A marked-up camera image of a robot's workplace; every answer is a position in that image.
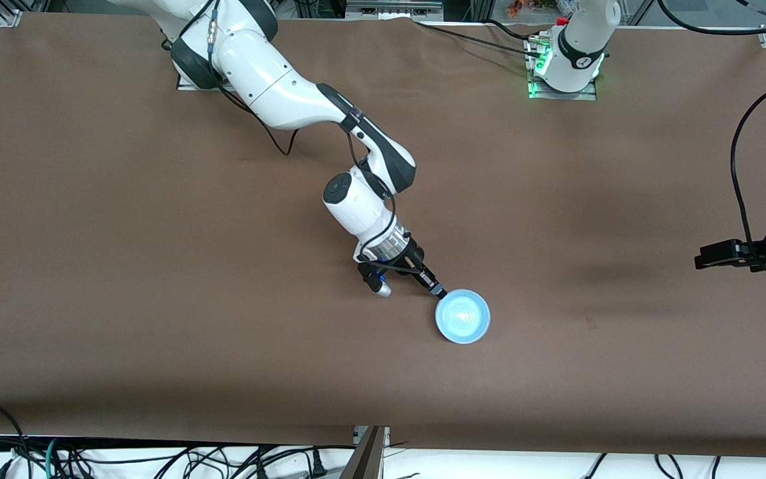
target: teal cable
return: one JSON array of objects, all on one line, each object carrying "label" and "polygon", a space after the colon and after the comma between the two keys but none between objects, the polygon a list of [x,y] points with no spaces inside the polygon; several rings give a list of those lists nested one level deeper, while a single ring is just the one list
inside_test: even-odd
[{"label": "teal cable", "polygon": [[49,447],[46,448],[46,479],[52,479],[52,451],[55,449],[57,437],[49,441]]}]

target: round blue dish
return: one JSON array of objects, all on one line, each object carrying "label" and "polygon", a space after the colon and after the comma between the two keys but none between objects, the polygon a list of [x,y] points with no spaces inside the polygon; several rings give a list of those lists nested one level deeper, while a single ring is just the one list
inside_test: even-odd
[{"label": "round blue dish", "polygon": [[471,290],[449,291],[437,304],[437,327],[458,345],[474,343],[489,329],[489,306]]}]

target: white floor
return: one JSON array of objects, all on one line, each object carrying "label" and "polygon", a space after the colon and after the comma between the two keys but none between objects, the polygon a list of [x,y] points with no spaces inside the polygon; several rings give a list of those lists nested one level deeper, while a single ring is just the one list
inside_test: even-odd
[{"label": "white floor", "polygon": [[[88,451],[86,458],[95,460],[131,460],[173,455],[179,448],[163,449],[116,449]],[[212,449],[204,448],[204,454]],[[226,448],[231,462],[247,458],[254,448]],[[417,479],[581,479],[586,476],[598,454],[545,454],[545,452],[484,452],[449,451],[431,449],[388,449],[385,454],[383,479],[402,479],[419,473]],[[322,450],[323,466],[329,470],[343,467],[350,457],[350,450]],[[10,458],[8,452],[0,452],[0,466]],[[708,479],[711,477],[713,459],[703,456],[676,456],[684,479]],[[149,479],[166,461],[139,464],[92,464],[94,479]],[[165,479],[182,477],[187,460],[180,460],[168,470]],[[677,476],[672,463],[662,456],[662,464],[673,476]],[[302,454],[279,461],[267,468],[270,479],[280,479],[307,470],[307,460]],[[246,479],[249,472],[240,476]],[[12,464],[8,479],[27,477],[24,460]],[[34,477],[43,479],[45,473],[37,466]],[[766,458],[723,458],[717,471],[719,479],[758,479],[766,477]],[[191,479],[221,479],[221,473],[208,467],[198,467]],[[651,454],[608,454],[594,479],[666,479],[654,464]]]}]

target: brown tabletop surface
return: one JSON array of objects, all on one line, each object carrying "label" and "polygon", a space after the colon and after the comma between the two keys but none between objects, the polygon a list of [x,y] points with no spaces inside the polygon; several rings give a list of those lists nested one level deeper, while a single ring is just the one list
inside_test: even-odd
[{"label": "brown tabletop surface", "polygon": [[[412,279],[362,282],[321,202],[337,126],[285,158],[174,88],[151,19],[25,15],[0,31],[0,405],[27,432],[766,455],[766,275],[693,262],[741,236],[757,37],[617,31],[592,102],[531,100],[516,54],[407,19],[280,27],[416,158],[398,216],[489,332],[455,345]],[[738,162],[761,237],[766,103]]]}]

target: light blue bowl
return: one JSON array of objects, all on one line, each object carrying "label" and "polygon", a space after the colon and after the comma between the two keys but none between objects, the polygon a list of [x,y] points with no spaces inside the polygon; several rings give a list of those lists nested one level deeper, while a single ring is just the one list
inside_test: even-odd
[{"label": "light blue bowl", "polygon": [[474,343],[489,329],[489,306],[471,290],[449,291],[437,304],[437,327],[458,345]]}]

